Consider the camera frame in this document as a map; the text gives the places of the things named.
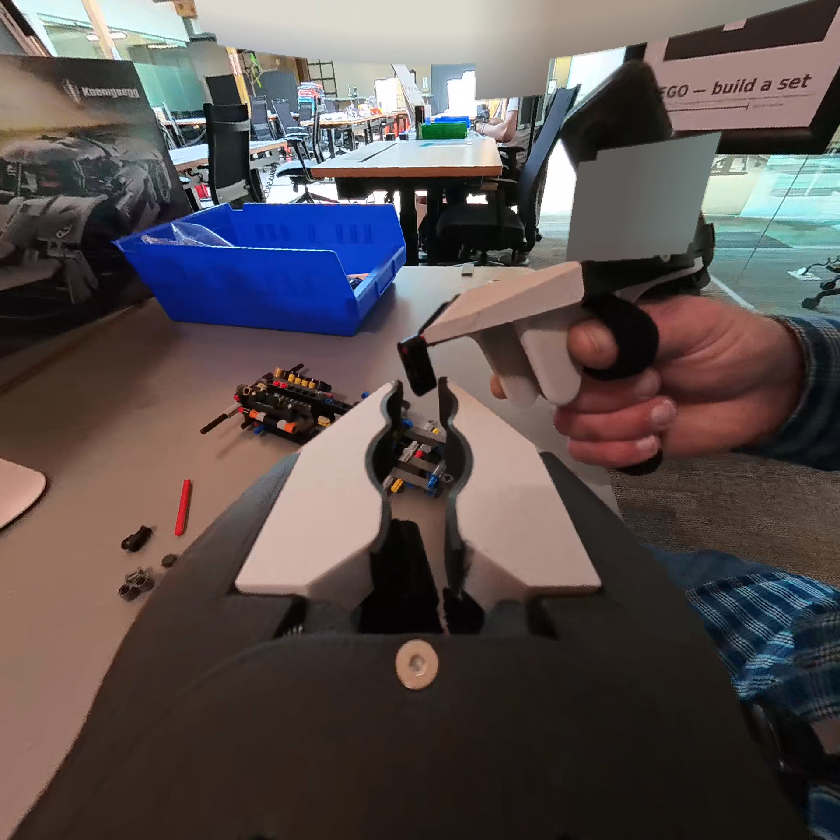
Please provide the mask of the blue plaid shirt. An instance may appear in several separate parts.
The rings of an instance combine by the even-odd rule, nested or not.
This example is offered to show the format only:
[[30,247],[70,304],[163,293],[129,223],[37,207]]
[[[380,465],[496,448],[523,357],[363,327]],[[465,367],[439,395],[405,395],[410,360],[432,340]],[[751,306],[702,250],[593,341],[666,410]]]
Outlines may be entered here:
[[717,551],[651,551],[699,614],[753,738],[817,838],[839,838],[839,594]]

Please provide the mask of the blue plastic bin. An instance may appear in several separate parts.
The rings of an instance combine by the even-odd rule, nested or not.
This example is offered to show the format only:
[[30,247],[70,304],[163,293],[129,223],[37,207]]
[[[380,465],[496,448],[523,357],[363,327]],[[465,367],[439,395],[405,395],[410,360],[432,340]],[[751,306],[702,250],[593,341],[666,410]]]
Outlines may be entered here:
[[[174,221],[234,247],[145,245]],[[349,337],[406,263],[387,204],[228,204],[114,241],[171,320]]]

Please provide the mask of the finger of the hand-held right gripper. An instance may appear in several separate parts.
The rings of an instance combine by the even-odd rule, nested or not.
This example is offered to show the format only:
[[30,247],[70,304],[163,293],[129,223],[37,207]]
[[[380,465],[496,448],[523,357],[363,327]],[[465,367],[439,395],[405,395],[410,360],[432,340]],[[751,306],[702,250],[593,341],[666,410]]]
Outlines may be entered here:
[[420,328],[420,335],[427,345],[436,345],[571,307],[581,303],[584,295],[584,269],[578,261],[506,276],[445,303]]

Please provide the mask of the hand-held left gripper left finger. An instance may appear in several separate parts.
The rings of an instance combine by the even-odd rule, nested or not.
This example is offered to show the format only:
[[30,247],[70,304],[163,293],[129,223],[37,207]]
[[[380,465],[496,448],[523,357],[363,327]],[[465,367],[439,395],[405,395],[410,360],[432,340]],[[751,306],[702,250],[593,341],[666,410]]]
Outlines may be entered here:
[[234,582],[247,595],[364,599],[392,514],[384,482],[403,384],[385,383],[297,453]]

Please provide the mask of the person's right hand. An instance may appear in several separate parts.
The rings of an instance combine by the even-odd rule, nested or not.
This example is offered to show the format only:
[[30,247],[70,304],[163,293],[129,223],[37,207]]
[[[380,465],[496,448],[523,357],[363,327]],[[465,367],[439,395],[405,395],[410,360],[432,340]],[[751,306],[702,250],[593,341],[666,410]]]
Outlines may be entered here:
[[553,411],[569,455],[608,469],[658,454],[699,457],[763,443],[802,395],[805,358],[780,320],[703,297],[643,305],[659,345],[634,378],[581,380],[579,394]]

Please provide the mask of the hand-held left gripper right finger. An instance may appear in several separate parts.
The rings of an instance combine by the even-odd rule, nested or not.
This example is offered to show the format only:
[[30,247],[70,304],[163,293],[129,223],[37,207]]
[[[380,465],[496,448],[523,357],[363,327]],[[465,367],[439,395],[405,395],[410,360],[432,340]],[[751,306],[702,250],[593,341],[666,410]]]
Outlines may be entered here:
[[602,581],[543,453],[459,385],[438,381],[449,590],[477,604],[590,595]]

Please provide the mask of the person's right forearm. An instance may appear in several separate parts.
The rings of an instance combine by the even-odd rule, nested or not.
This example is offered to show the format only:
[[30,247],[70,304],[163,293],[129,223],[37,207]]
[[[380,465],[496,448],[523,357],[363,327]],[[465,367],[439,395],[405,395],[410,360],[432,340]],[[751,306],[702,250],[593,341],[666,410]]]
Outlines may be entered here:
[[798,343],[804,364],[791,415],[757,446],[743,451],[798,466],[839,470],[839,320],[773,316]]

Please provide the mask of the wooden-edged background desk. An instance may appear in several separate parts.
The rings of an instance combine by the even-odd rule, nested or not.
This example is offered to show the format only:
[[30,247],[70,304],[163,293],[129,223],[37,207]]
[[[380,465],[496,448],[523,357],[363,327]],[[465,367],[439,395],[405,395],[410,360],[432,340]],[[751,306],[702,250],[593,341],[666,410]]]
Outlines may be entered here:
[[314,179],[335,181],[340,196],[359,192],[362,183],[373,192],[394,192],[400,198],[398,217],[405,240],[406,264],[419,266],[415,194],[427,193],[426,264],[439,263],[436,226],[445,188],[480,186],[502,174],[501,155],[493,139],[375,141],[352,152],[315,164]]

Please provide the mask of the crumpled clear plastic wrap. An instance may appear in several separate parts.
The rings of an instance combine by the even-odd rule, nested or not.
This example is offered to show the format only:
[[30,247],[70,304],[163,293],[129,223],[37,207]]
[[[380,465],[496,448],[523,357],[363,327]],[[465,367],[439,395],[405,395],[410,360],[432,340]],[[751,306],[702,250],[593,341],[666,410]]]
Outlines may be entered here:
[[190,247],[232,248],[226,238],[200,224],[174,221],[159,234],[142,234],[145,245],[180,245]]

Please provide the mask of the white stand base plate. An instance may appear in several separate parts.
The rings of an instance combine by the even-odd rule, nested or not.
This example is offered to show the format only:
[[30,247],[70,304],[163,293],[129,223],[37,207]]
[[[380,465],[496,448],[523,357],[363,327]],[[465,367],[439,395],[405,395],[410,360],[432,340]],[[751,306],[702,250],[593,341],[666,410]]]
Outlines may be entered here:
[[1,529],[23,516],[46,489],[42,472],[1,458]]

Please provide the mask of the black office chair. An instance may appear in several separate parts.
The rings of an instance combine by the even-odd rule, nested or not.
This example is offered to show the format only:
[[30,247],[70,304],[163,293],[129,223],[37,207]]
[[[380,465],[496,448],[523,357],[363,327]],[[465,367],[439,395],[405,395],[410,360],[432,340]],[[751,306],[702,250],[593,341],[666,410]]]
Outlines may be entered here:
[[208,185],[217,205],[242,209],[256,201],[250,169],[247,106],[204,104],[208,147]]
[[575,86],[555,92],[540,135],[516,179],[488,177],[485,186],[492,184],[495,190],[486,204],[459,204],[441,213],[436,226],[441,244],[456,245],[467,254],[478,254],[481,266],[488,265],[490,251],[509,249],[512,260],[527,257],[538,238],[549,159],[580,89]]

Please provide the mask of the black lego set box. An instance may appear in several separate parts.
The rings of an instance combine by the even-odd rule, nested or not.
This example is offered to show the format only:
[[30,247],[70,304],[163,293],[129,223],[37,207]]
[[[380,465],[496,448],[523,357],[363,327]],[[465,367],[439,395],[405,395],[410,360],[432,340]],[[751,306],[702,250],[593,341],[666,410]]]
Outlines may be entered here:
[[118,239],[192,209],[133,63],[2,56],[1,354],[150,293]]

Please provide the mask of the black lego beam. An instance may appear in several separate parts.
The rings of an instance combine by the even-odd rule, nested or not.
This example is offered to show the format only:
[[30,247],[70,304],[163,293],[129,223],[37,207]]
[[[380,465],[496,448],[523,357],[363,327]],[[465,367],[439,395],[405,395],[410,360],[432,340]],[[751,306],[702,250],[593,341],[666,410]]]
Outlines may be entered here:
[[[401,353],[404,343],[409,343],[413,346],[413,357],[410,359],[403,358]],[[416,396],[424,396],[434,390],[437,387],[438,379],[429,357],[425,337],[421,333],[416,333],[399,342],[396,348],[406,375],[407,383],[410,385],[413,393]]]

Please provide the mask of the lego technic car chassis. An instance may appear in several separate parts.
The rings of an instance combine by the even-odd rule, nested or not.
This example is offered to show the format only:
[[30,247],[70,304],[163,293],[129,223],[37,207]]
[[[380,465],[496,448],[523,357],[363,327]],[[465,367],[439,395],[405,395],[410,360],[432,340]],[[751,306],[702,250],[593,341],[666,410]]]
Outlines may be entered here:
[[[233,400],[200,429],[201,435],[235,418],[241,429],[256,436],[270,434],[304,445],[355,406],[336,395],[331,384],[310,375],[303,364],[277,367],[251,384],[237,385]],[[400,425],[392,433],[395,460],[382,486],[392,495],[414,487],[437,498],[455,481],[445,462],[446,435],[433,419],[414,423],[408,416],[410,407],[402,400]]]

